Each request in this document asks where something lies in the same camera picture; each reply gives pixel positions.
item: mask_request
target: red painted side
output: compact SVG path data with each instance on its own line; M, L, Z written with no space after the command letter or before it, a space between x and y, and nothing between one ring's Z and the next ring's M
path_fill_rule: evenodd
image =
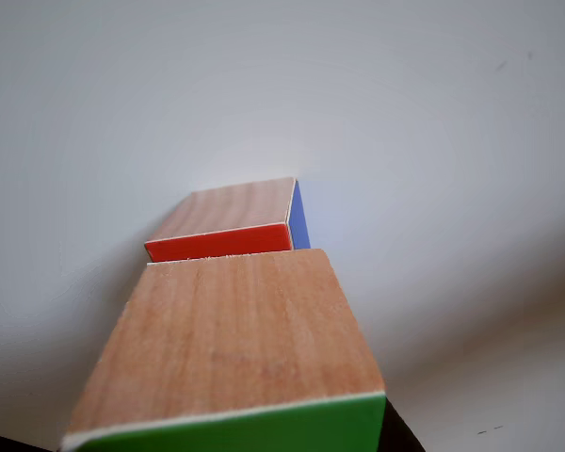
M147 242L144 247L153 262L182 261L291 250L291 238L285 224L269 224L257 228Z

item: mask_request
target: green painted side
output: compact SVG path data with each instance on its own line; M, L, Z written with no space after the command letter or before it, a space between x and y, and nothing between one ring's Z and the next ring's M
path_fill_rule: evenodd
M80 452L376 452L385 396L117 433Z

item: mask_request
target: wooden block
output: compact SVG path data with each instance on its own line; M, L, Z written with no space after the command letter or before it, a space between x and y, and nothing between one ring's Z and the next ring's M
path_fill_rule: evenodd
M145 243L154 262L310 248L296 179L196 191Z
M63 450L374 452L384 403L324 251L149 264Z

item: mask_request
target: wooden cube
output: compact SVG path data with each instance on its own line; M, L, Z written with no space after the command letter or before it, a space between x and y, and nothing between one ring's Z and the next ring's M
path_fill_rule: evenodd
M145 243L154 262L310 248L296 179L193 192Z
M149 264L63 450L374 452L384 405L324 251Z

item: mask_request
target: white backdrop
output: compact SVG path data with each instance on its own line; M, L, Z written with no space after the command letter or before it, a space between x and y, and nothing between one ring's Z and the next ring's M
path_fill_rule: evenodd
M287 175L393 394L565 275L565 0L0 2L0 434L190 190Z

